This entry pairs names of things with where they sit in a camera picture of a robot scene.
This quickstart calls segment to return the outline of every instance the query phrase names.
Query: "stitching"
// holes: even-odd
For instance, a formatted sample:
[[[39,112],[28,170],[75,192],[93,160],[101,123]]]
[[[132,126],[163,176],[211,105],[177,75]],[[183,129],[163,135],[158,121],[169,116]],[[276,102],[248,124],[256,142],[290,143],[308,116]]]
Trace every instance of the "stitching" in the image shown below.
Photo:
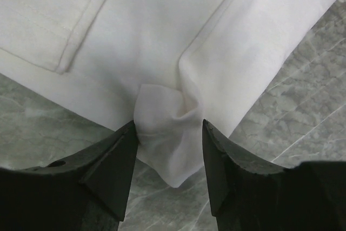
[[[67,28],[67,27],[65,27],[65,26],[63,26],[63,25],[61,25],[61,24],[59,24],[59,22],[56,21],[55,19],[53,19],[52,17],[45,15],[44,13],[38,11],[37,9],[33,8],[32,6],[26,4],[24,1],[22,1],[22,0],[16,0],[16,1],[18,1],[18,2],[21,3],[22,5],[26,6],[27,8],[31,9],[33,12],[35,12],[35,13],[37,13],[37,14],[39,14],[39,15],[45,17],[45,18],[47,18],[48,20],[54,22],[56,25],[58,25],[58,26],[60,26],[61,28],[65,29],[66,31],[71,31],[70,28]]]
[[[26,16],[20,14],[18,11],[16,11],[16,10],[10,8],[9,6],[7,6],[7,5],[3,5],[3,6],[7,7],[8,9],[12,10],[13,12],[15,12],[15,13],[19,14],[20,16],[24,17],[26,20],[28,20],[30,23],[36,25],[37,27],[39,27],[39,28],[41,28],[41,29],[43,29],[43,30],[45,30],[45,31],[47,31],[47,32],[50,32],[51,34],[53,34],[53,35],[55,35],[55,36],[57,36],[57,37],[59,37],[59,38],[61,38],[61,39],[67,40],[67,38],[65,38],[65,37],[63,37],[63,36],[61,36],[61,35],[58,35],[58,34],[56,34],[55,32],[53,32],[53,31],[51,31],[51,30],[49,30],[49,29],[47,29],[47,28],[45,28],[45,27],[42,27],[41,25],[37,24],[36,22],[30,20],[28,17],[26,17]]]

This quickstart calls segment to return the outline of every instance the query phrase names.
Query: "folded cloth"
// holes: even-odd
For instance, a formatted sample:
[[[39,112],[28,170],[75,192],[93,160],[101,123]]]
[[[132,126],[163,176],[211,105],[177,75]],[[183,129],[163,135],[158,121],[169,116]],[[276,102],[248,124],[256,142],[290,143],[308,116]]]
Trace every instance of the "folded cloth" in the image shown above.
[[[334,1],[106,0],[67,72],[2,50],[0,73],[108,128],[134,118],[138,158],[178,187],[202,120],[230,135]]]
[[[0,48],[63,72],[105,0],[0,0]]]

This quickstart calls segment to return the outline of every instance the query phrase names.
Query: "marble surface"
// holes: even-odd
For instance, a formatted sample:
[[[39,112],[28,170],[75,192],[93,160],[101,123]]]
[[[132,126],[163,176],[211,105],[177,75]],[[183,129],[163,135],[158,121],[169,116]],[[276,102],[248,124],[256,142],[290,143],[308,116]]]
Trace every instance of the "marble surface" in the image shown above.
[[[346,0],[290,55],[231,139],[277,164],[346,160]],[[0,167],[46,166],[111,134],[0,75]],[[212,231],[204,169],[168,187],[137,161],[120,230]]]

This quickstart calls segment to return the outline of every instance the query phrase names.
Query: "screw hole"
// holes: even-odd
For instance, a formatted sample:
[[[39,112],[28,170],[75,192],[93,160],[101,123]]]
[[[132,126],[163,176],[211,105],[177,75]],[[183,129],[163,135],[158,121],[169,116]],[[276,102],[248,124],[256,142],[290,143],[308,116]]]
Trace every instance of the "screw hole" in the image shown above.
[[[59,167],[59,166],[65,165],[65,164],[66,164],[65,161],[55,161],[55,162],[52,162],[47,167]]]

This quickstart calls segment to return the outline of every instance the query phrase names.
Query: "gray marble countertop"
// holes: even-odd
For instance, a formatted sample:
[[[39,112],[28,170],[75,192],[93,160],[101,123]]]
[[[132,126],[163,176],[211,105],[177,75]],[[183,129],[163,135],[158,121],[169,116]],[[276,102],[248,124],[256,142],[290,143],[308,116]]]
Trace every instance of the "gray marble countertop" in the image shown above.
[[[286,167],[346,160],[346,0],[290,55],[231,139]],[[0,167],[46,166],[112,132],[0,75]],[[137,161],[120,230],[217,230],[204,169],[168,187]]]

